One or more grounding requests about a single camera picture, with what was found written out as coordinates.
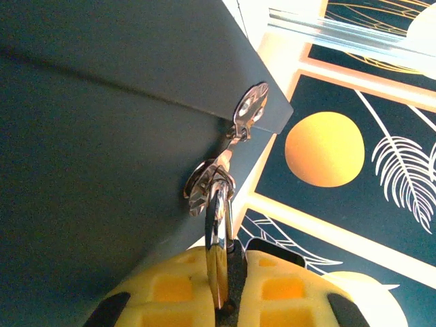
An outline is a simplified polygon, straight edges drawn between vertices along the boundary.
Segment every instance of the orange sun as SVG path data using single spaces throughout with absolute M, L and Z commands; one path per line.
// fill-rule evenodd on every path
M 290 170 L 304 182 L 341 186 L 352 181 L 363 167 L 362 134 L 343 114 L 318 112 L 289 132 L 285 158 Z

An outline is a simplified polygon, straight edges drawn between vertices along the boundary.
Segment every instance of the white palm leaf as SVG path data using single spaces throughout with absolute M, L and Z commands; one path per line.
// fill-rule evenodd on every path
M 436 186 L 429 174 L 430 158 L 416 142 L 400 136 L 386 136 L 375 147 L 372 161 L 377 158 L 375 174 L 389 201 L 392 194 L 398 207 L 407 207 L 416 221 L 430 232 L 433 205 L 436 206 Z
M 429 173 L 430 173 L 430 180 L 433 182 L 435 181 L 435 161 L 436 161 L 436 143 L 433 145 L 433 148 L 430 152 L 430 160 L 429 160 Z

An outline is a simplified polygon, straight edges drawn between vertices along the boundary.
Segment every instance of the key ring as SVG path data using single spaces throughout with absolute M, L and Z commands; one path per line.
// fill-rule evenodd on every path
M 226 149 L 216 159 L 202 162 L 189 177 L 183 190 L 189 199 L 189 214 L 198 216 L 206 208 L 205 242 L 208 280 L 215 308 L 222 309 L 228 301 L 228 259 L 233 249 L 233 222 L 230 200 L 235 181 L 229 174 L 234 147 L 251 138 L 251 127 L 263 113 L 268 85 L 251 87 L 236 107 L 234 125 L 228 133 Z

